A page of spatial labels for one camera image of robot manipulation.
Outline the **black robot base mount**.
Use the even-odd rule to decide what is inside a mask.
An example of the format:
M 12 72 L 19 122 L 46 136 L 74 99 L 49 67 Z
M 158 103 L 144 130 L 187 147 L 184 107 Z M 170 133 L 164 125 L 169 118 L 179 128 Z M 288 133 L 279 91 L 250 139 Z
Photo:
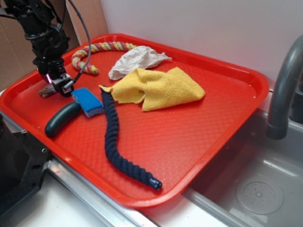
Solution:
M 49 148 L 29 132 L 12 132 L 0 116 L 0 217 L 42 186 Z

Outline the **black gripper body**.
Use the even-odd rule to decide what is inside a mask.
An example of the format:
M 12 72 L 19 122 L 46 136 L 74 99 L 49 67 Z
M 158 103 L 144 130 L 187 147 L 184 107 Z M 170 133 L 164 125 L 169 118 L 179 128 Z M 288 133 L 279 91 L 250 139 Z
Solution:
M 70 97 L 74 90 L 72 78 L 67 74 L 64 59 L 35 58 L 33 64 L 37 66 L 43 80 L 52 84 L 54 90 L 63 97 Z

